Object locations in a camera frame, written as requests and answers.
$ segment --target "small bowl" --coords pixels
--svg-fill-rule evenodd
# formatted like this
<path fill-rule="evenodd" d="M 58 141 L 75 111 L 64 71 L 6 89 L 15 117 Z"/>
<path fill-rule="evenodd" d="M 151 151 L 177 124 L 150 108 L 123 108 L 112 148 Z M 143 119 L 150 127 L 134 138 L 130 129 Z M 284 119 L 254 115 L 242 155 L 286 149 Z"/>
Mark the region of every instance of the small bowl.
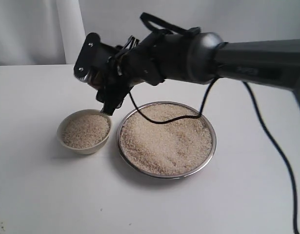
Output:
<path fill-rule="evenodd" d="M 108 134 L 106 135 L 106 137 L 100 141 L 98 144 L 94 145 L 94 146 L 91 146 L 91 147 L 88 147 L 88 148 L 83 148 L 83 149 L 78 149 L 78 148 L 73 148 L 73 147 L 70 147 L 68 145 L 66 145 L 62 139 L 62 135 L 63 135 L 63 131 L 65 130 L 67 124 L 71 121 L 71 120 L 74 120 L 74 119 L 77 119 L 81 116 L 85 116 L 85 115 L 98 115 L 98 116 L 103 116 L 104 118 L 107 119 L 107 122 L 109 123 L 110 125 L 110 129 L 109 129 L 109 132 Z M 67 149 L 77 153 L 77 154 L 80 154 L 80 155 L 89 155 L 89 154 L 93 154 L 95 152 L 97 152 L 99 149 L 101 149 L 105 143 L 107 142 L 108 138 L 109 138 L 109 135 L 110 135 L 110 132 L 111 132 L 111 127 L 112 127 L 112 121 L 111 121 L 111 118 L 103 113 L 101 113 L 100 111 L 98 110 L 93 110 L 93 109 L 88 109 L 88 110 L 81 110 L 81 111 L 77 111 L 71 115 L 69 115 L 68 117 L 66 117 L 62 123 L 59 125 L 58 127 L 58 130 L 57 130 L 57 138 L 59 140 L 59 142 Z"/>
<path fill-rule="evenodd" d="M 193 111 L 196 114 L 199 113 L 197 110 L 193 109 L 190 106 L 187 106 L 187 105 L 184 105 L 184 104 L 181 104 L 181 103 L 177 103 L 177 102 L 171 102 L 171 101 L 151 102 L 151 103 L 145 104 L 143 106 L 140 106 L 139 109 L 142 109 L 142 108 L 145 108 L 145 107 L 148 107 L 148 106 L 151 106 L 151 105 L 157 105 L 157 104 L 173 104 L 173 105 L 178 105 L 178 106 L 185 107 L 185 108 Z M 150 173 L 150 172 L 147 172 L 145 170 L 142 170 L 142 169 L 138 168 L 137 166 L 135 166 L 133 163 L 131 163 L 129 161 L 128 157 L 123 152 L 122 147 L 121 147 L 121 143 L 120 143 L 121 142 L 120 135 L 121 135 L 122 127 L 123 127 L 124 123 L 129 119 L 129 117 L 131 117 L 135 112 L 137 112 L 137 110 L 131 111 L 123 119 L 123 121 L 120 123 L 120 126 L 119 126 L 119 128 L 117 130 L 116 141 L 117 141 L 117 147 L 118 147 L 118 149 L 120 151 L 121 157 L 125 160 L 125 162 L 127 162 L 128 165 L 130 165 L 136 171 L 141 172 L 143 174 L 146 174 L 148 176 L 154 177 L 154 178 L 159 178 L 159 179 L 180 179 L 180 178 L 185 178 L 187 176 L 190 176 L 190 175 L 198 172 L 203 167 L 205 167 L 209 163 L 209 161 L 212 159 L 212 157 L 213 157 L 213 155 L 215 153 L 215 149 L 216 149 L 216 134 L 215 134 L 215 130 L 214 130 L 213 126 L 211 125 L 211 123 L 208 121 L 208 119 L 205 116 L 202 115 L 201 119 L 204 121 L 204 123 L 208 127 L 208 129 L 210 131 L 210 134 L 212 136 L 212 148 L 211 148 L 211 151 L 209 152 L 208 157 L 206 158 L 206 160 L 203 163 L 201 163 L 198 167 L 196 167 L 196 168 L 194 168 L 194 169 L 192 169 L 192 170 L 190 170 L 190 171 L 188 171 L 186 173 L 180 174 L 180 175 L 158 175 L 158 174 L 153 174 L 153 173 Z"/>

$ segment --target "black cable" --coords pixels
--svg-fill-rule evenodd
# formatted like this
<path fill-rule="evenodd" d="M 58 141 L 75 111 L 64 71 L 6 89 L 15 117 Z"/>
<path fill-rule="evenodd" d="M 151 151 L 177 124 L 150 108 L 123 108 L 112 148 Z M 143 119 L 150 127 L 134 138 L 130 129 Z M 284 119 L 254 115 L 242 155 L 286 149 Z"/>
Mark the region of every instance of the black cable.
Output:
<path fill-rule="evenodd" d="M 276 142 L 276 140 L 273 138 L 273 136 L 271 135 L 271 133 L 267 129 L 266 124 L 264 123 L 264 121 L 261 117 L 256 99 L 255 99 L 255 96 L 254 96 L 254 93 L 253 93 L 251 87 L 246 82 L 243 82 L 243 84 L 245 85 L 249 95 L 251 96 L 252 103 L 254 105 L 255 112 L 256 112 L 258 120 L 259 120 L 259 122 L 262 126 L 262 129 L 264 130 L 264 132 L 266 133 L 266 135 L 268 136 L 268 138 L 270 139 L 270 141 L 272 142 L 272 144 L 274 145 L 274 147 L 276 148 L 278 153 L 281 155 L 281 157 L 282 157 L 282 159 L 283 159 L 283 161 L 286 165 L 286 168 L 288 170 L 288 173 L 289 173 L 289 176 L 290 176 L 290 179 L 291 179 L 291 183 L 292 183 L 292 192 L 293 192 L 293 231 L 294 231 L 294 234 L 300 234 L 299 231 L 298 231 L 298 225 L 297 225 L 297 213 L 298 213 L 297 201 L 298 201 L 298 199 L 297 199 L 297 188 L 296 188 L 296 181 L 295 181 L 293 169 L 291 167 L 291 164 L 290 164 L 289 160 L 285 156 L 283 150 L 281 149 L 279 144 Z"/>
<path fill-rule="evenodd" d="M 177 120 L 180 120 L 180 119 L 183 119 L 183 118 L 193 118 L 193 119 L 197 119 L 197 118 L 200 118 L 202 116 L 202 112 L 203 112 L 203 109 L 204 109 L 204 106 L 205 106 L 205 103 L 206 103 L 206 99 L 207 99 L 207 96 L 209 94 L 209 91 L 211 90 L 211 88 L 213 87 L 213 85 L 215 84 L 215 82 L 218 80 L 219 78 L 215 78 L 212 80 L 212 82 L 209 84 L 209 86 L 207 87 L 206 89 L 206 92 L 204 94 L 204 98 L 203 98 L 203 101 L 202 101 L 202 104 L 200 106 L 200 112 L 197 116 L 179 116 L 179 117 L 176 117 L 176 118 L 172 118 L 172 119 L 169 119 L 169 120 L 166 120 L 166 121 L 155 121 L 155 120 L 152 120 L 150 119 L 149 117 L 147 117 L 144 113 L 142 113 L 142 111 L 138 108 L 138 106 L 136 105 L 135 103 L 135 100 L 133 99 L 132 95 L 131 95 L 131 92 L 129 92 L 129 96 L 130 96 L 130 99 L 132 101 L 132 104 L 134 105 L 134 107 L 136 108 L 137 112 L 143 117 L 145 118 L 147 121 L 151 122 L 151 123 L 154 123 L 154 124 L 167 124 L 167 123 L 171 123 L 171 122 L 174 122 L 174 121 L 177 121 Z"/>
<path fill-rule="evenodd" d="M 203 102 L 202 102 L 201 107 L 200 107 L 200 112 L 197 116 L 180 116 L 180 117 L 176 117 L 176 118 L 173 118 L 173 119 L 170 119 L 170 120 L 167 120 L 167 121 L 162 121 L 162 122 L 151 120 L 149 117 L 147 117 L 145 114 L 143 114 L 142 111 L 138 108 L 138 106 L 136 105 L 136 103 L 135 103 L 135 101 L 134 101 L 134 99 L 133 99 L 130 92 L 129 92 L 129 96 L 130 96 L 130 99 L 131 99 L 134 107 L 136 108 L 137 112 L 140 115 L 142 115 L 142 117 L 144 117 L 147 121 L 149 121 L 151 123 L 154 123 L 154 124 L 167 124 L 167 123 L 170 123 L 170 122 L 173 122 L 173 121 L 176 121 L 176 120 L 179 120 L 179 119 L 183 119 L 183 118 L 200 118 L 202 116 L 202 112 L 203 112 L 203 109 L 204 109 L 209 91 L 211 90 L 211 88 L 213 87 L 213 85 L 215 84 L 215 82 L 217 80 L 218 80 L 218 78 L 213 79 L 212 82 L 207 87 L 206 92 L 204 94 Z M 258 104 L 257 104 L 257 101 L 255 99 L 255 95 L 254 95 L 251 87 L 248 85 L 247 82 L 243 82 L 243 84 L 245 85 L 245 87 L 246 87 L 246 89 L 247 89 L 247 91 L 248 91 L 248 93 L 251 97 L 256 115 L 258 117 L 258 120 L 261 124 L 262 129 L 264 130 L 264 132 L 266 133 L 266 135 L 268 136 L 271 143 L 274 145 L 274 147 L 276 148 L 276 150 L 278 151 L 278 153 L 280 154 L 280 156 L 282 157 L 282 159 L 283 159 L 283 161 L 286 165 L 287 171 L 288 171 L 290 179 L 291 179 L 292 192 L 293 192 L 293 231 L 294 231 L 294 234 L 300 234 L 299 231 L 298 231 L 298 217 L 297 217 L 298 216 L 297 187 L 296 187 L 296 181 L 295 181 L 292 166 L 291 166 L 289 160 L 287 159 L 286 155 L 284 154 L 283 150 L 279 146 L 279 144 L 276 142 L 276 140 L 273 138 L 273 136 L 271 135 L 271 133 L 267 129 L 266 124 L 264 123 L 264 121 L 261 117 L 261 114 L 260 114 L 260 111 L 259 111 L 259 108 L 258 108 Z"/>

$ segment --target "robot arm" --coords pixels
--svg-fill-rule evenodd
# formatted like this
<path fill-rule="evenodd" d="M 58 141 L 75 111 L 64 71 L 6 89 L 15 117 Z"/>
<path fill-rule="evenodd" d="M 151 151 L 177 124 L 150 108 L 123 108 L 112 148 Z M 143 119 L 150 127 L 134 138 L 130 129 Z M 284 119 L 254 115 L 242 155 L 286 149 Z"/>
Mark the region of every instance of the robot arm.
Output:
<path fill-rule="evenodd" d="M 227 43 L 200 28 L 185 30 L 147 13 L 140 18 L 152 31 L 142 42 L 131 36 L 111 47 L 91 33 L 75 64 L 74 75 L 98 90 L 106 114 L 134 85 L 167 78 L 207 84 L 219 76 L 279 87 L 293 91 L 300 105 L 300 39 Z"/>

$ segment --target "bowl rim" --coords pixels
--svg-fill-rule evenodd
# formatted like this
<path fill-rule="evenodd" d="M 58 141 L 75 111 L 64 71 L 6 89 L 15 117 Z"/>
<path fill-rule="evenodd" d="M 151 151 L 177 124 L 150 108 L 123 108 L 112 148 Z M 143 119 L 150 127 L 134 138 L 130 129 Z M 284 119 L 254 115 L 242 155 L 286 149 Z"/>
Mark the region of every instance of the bowl rim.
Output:
<path fill-rule="evenodd" d="M 185 107 L 191 111 L 193 111 L 194 113 L 198 114 L 199 112 L 188 106 L 188 105 L 185 105 L 185 104 L 182 104 L 182 103 L 178 103 L 178 102 L 173 102 L 173 101 L 155 101 L 155 102 L 150 102 L 150 103 L 147 103 L 147 104 L 144 104 L 142 106 L 139 107 L 139 109 L 142 109 L 142 108 L 145 108 L 145 107 L 148 107 L 148 106 L 151 106 L 151 105 L 158 105 L 158 104 L 172 104 L 172 105 L 178 105 L 178 106 L 182 106 L 182 107 Z M 208 129 L 210 130 L 210 133 L 211 133 L 211 137 L 212 137 L 212 148 L 211 148 L 211 151 L 209 152 L 207 158 L 205 159 L 205 161 L 203 161 L 203 163 L 201 163 L 198 167 L 186 172 L 186 173 L 183 173 L 183 174 L 179 174 L 179 175 L 158 175 L 158 174 L 154 174 L 154 173 L 150 173 L 150 172 L 147 172 L 145 170 L 142 170 L 140 168 L 138 168 L 136 165 L 134 165 L 132 162 L 130 162 L 130 160 L 126 157 L 126 155 L 124 154 L 123 150 L 122 150 L 122 147 L 121 147 L 121 144 L 120 144 L 120 136 L 121 136 L 121 131 L 122 131 L 122 127 L 124 125 L 124 123 L 129 119 L 129 117 L 131 117 L 134 113 L 136 113 L 137 110 L 134 109 L 132 110 L 128 115 L 125 116 L 125 118 L 121 121 L 119 127 L 118 127 L 118 130 L 117 130 L 117 134 L 116 134 L 116 142 L 117 142 L 117 147 L 120 151 L 120 155 L 121 157 L 124 159 L 124 161 L 126 163 L 128 163 L 129 166 L 131 166 L 132 168 L 134 168 L 135 170 L 137 170 L 138 172 L 141 172 L 145 175 L 148 175 L 148 176 L 151 176 L 151 177 L 154 177 L 154 178 L 159 178 L 159 179 L 180 179 L 180 178 L 185 178 L 187 176 L 190 176 L 198 171 L 200 171 L 202 168 L 204 168 L 208 163 L 209 161 L 212 159 L 214 153 L 215 153 L 215 150 L 216 150 L 216 144 L 217 144 L 217 138 L 216 138 L 216 133 L 215 133 L 215 130 L 212 126 L 212 124 L 209 122 L 209 120 L 204 116 L 202 115 L 201 116 L 201 119 L 204 121 L 204 123 L 206 124 L 206 126 L 208 127 Z"/>
<path fill-rule="evenodd" d="M 73 147 L 70 147 L 70 146 L 68 146 L 67 144 L 65 144 L 64 141 L 63 141 L 63 139 L 62 139 L 63 128 L 66 127 L 66 125 L 67 125 L 67 123 L 68 123 L 69 121 L 71 121 L 71 120 L 73 120 L 73 119 L 76 119 L 76 118 L 77 118 L 76 116 L 80 117 L 80 116 L 84 116 L 84 115 L 86 115 L 86 114 L 88 114 L 88 113 L 96 113 L 97 115 L 103 116 L 104 118 L 107 119 L 107 121 L 108 121 L 108 123 L 109 123 L 109 125 L 110 125 L 110 128 L 109 128 L 109 131 L 108 131 L 107 135 L 106 135 L 99 143 L 97 143 L 97 144 L 95 144 L 95 145 L 93 145 L 93 146 L 90 146 L 90 147 L 88 147 L 88 148 L 73 148 Z M 98 145 L 104 143 L 104 142 L 109 138 L 110 133 L 111 133 L 111 127 L 112 127 L 112 120 L 111 120 L 111 118 L 110 118 L 108 115 L 106 115 L 106 114 L 104 114 L 104 113 L 101 113 L 101 111 L 96 110 L 96 109 L 84 109 L 84 110 L 76 111 L 76 112 L 70 114 L 69 116 L 67 116 L 67 117 L 60 123 L 60 125 L 58 126 L 58 129 L 57 129 L 57 139 L 58 139 L 58 141 L 59 141 L 64 147 L 66 147 L 66 148 L 68 148 L 68 149 L 70 149 L 70 150 L 74 150 L 74 151 L 90 150 L 90 149 L 95 148 L 95 147 L 97 147 Z"/>

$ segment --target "white bowl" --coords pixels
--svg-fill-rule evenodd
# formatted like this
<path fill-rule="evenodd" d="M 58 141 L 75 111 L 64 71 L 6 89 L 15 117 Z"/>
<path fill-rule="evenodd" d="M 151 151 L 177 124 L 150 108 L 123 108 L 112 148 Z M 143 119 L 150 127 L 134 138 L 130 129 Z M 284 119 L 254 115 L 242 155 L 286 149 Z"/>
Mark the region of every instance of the white bowl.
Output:
<path fill-rule="evenodd" d="M 74 120 L 76 118 L 79 118 L 81 116 L 85 116 L 85 115 L 99 115 L 99 116 L 103 116 L 104 118 L 107 119 L 109 125 L 110 125 L 110 129 L 108 134 L 106 135 L 106 137 L 99 142 L 98 144 L 88 147 L 88 148 L 84 148 L 84 149 L 78 149 L 78 148 L 73 148 L 70 147 L 68 145 L 66 145 L 62 139 L 62 134 L 63 131 L 65 130 L 67 124 L 71 121 Z M 101 149 L 105 143 L 107 142 L 110 132 L 111 132 L 111 127 L 112 127 L 112 121 L 111 118 L 109 116 L 107 116 L 106 114 L 101 113 L 98 110 L 93 110 L 93 109 L 88 109 L 88 110 L 81 110 L 81 111 L 77 111 L 71 115 L 69 115 L 68 117 L 66 117 L 62 123 L 59 125 L 58 130 L 57 130 L 57 138 L 59 140 L 59 142 L 67 149 L 72 150 L 73 152 L 80 154 L 80 155 L 89 155 L 89 154 L 93 154 L 95 152 L 97 152 L 99 149 Z"/>

